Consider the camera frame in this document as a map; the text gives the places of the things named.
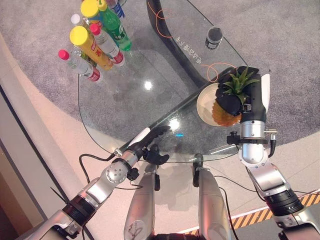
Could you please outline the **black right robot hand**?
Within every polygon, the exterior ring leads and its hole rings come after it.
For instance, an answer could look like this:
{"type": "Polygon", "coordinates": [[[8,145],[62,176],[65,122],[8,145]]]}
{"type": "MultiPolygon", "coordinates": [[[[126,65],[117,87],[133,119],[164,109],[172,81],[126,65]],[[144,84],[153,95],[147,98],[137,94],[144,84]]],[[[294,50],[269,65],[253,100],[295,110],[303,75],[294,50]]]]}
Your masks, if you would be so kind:
{"type": "Polygon", "coordinates": [[[220,126],[229,127],[245,121],[266,121],[269,100],[263,96],[263,80],[259,69],[240,66],[218,77],[218,88],[212,106],[212,118],[220,126]]]}

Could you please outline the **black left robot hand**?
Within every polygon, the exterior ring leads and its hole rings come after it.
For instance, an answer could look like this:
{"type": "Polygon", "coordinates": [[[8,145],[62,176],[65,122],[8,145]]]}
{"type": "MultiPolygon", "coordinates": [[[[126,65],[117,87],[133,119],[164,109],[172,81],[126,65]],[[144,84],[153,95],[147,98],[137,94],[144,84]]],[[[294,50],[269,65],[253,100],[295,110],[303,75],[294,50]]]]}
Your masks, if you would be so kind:
{"type": "Polygon", "coordinates": [[[158,136],[171,131],[171,127],[168,125],[157,126],[152,129],[146,127],[131,141],[127,150],[135,153],[138,160],[143,158],[150,164],[163,165],[169,160],[170,156],[168,154],[160,155],[159,147],[156,144],[152,145],[150,149],[148,149],[148,146],[158,136]]]}

